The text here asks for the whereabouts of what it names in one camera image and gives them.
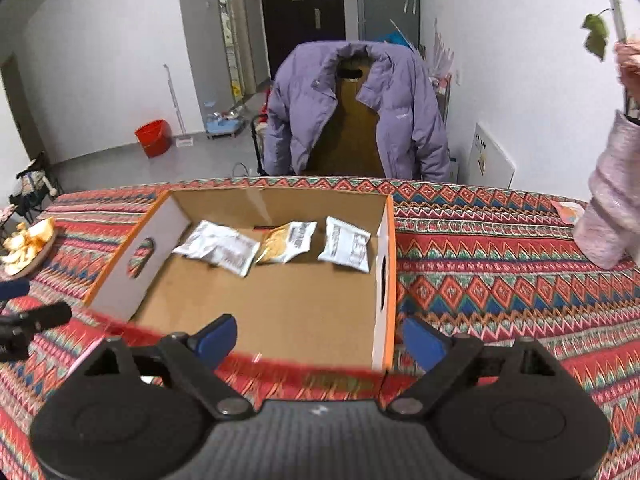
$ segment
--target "jacket sleeve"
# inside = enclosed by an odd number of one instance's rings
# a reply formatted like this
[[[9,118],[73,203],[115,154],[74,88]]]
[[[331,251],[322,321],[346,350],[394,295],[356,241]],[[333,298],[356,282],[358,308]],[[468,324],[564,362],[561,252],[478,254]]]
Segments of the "jacket sleeve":
[[[281,85],[274,83],[267,105],[268,122],[264,133],[264,171],[271,176],[286,175],[291,167],[289,103]]]
[[[449,150],[436,94],[421,59],[415,58],[414,132],[412,141],[420,175],[428,182],[447,182]]]

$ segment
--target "cardboard box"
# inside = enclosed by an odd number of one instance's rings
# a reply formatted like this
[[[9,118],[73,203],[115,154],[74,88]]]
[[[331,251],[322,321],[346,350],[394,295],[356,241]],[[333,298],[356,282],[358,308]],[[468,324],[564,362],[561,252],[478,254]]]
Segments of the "cardboard box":
[[[326,217],[372,233],[370,273],[318,262]],[[171,254],[201,220],[261,240],[259,228],[317,221],[311,251],[246,278]],[[129,261],[153,254],[136,278]],[[390,368],[396,317],[396,244],[390,196],[319,189],[178,190],[162,195],[98,277],[86,304],[159,333],[195,333],[217,316],[238,320],[236,351],[321,367]]]

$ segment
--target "zigzag pattern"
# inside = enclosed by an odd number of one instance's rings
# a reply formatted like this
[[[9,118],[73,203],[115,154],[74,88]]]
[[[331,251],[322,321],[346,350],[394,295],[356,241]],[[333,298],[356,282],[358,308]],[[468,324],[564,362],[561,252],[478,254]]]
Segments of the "zigzag pattern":
[[[81,305],[117,247],[163,190],[231,186],[391,194],[398,233],[398,319],[418,313],[443,332],[470,332],[493,344],[510,344],[521,335],[542,340],[611,423],[600,479],[638,478],[640,271],[630,260],[611,272],[590,264],[551,204],[564,197],[423,182],[287,177],[82,192],[62,196],[48,208],[44,216],[55,217],[61,227],[58,242],[34,275],[30,296],[11,301],[7,311],[64,299],[74,318],[68,326],[38,336],[27,362],[0,366],[0,468],[10,480],[40,478],[28,427],[68,367],[106,330],[104,320]],[[136,254],[131,272],[143,255],[144,250]],[[129,335],[149,339],[133,330]],[[395,370],[421,374],[401,338]],[[324,377],[310,384],[306,372],[291,373],[262,370],[260,379],[245,381],[237,368],[224,370],[225,379],[258,403],[269,396],[357,398],[375,390],[377,380]],[[400,375],[386,379],[382,400],[414,380]],[[342,393],[335,391],[336,384]]]

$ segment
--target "tiled floor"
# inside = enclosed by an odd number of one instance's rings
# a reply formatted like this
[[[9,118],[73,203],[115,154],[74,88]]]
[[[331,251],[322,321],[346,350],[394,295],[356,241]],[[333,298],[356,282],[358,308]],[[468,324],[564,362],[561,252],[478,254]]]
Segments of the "tiled floor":
[[[244,115],[253,117],[264,103],[263,94],[251,97]],[[222,176],[245,176],[244,164],[251,176],[257,174],[257,162],[251,128],[235,138],[231,136],[207,139],[197,134],[193,146],[172,146],[163,155],[146,158],[137,144],[91,153],[55,165],[53,171],[65,192],[104,189],[133,184],[179,182]]]

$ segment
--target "puffer jacket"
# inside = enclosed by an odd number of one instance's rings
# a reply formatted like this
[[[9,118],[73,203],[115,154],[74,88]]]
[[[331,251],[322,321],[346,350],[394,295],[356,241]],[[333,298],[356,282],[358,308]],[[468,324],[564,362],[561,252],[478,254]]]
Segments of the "puffer jacket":
[[[337,107],[338,64],[363,52],[372,65],[357,100],[380,117],[376,142],[385,176],[447,181],[447,134],[424,61],[405,46],[345,41],[300,44],[278,70],[264,137],[268,174],[304,171]]]

